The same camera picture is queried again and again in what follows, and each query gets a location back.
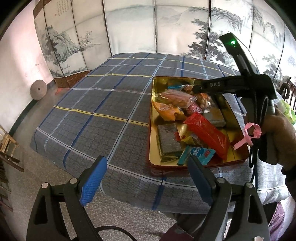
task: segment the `blue snack wrapper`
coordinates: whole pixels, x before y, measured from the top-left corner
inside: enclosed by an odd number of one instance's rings
[[[177,163],[178,166],[183,166],[186,163],[187,157],[190,155],[191,146],[186,146]]]
[[[190,154],[196,156],[202,165],[207,165],[215,152],[213,149],[195,147],[191,149]]]
[[[169,89],[177,89],[177,90],[181,90],[182,88],[182,85],[171,85],[171,86],[168,86],[168,90]]]

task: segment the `pink ribbon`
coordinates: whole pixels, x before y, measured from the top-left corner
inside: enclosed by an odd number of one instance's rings
[[[250,137],[248,134],[248,129],[254,126],[253,137]],[[252,138],[259,139],[261,137],[261,128],[255,123],[247,123],[244,127],[244,139],[240,140],[237,144],[234,145],[234,149],[241,147],[244,143],[247,143],[249,146],[253,145]]]

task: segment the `blue gripper pad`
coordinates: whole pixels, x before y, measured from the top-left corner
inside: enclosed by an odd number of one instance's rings
[[[214,203],[211,186],[192,157],[188,158],[187,167],[202,200],[211,206]]]
[[[107,159],[102,157],[98,165],[94,168],[90,174],[88,180],[85,182],[81,189],[80,204],[84,207],[86,204],[92,201],[98,187],[107,170]]]

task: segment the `yellow snack package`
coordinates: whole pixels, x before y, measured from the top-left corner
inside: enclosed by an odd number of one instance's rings
[[[181,108],[172,104],[163,104],[152,101],[154,108],[165,121],[185,120],[186,116]]]

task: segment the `red snack wrapper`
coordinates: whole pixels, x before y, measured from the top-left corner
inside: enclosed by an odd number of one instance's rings
[[[187,124],[189,130],[194,132],[210,148],[214,149],[219,157],[223,160],[227,159],[227,152],[230,145],[227,136],[213,126],[200,113],[195,112],[183,123]]]

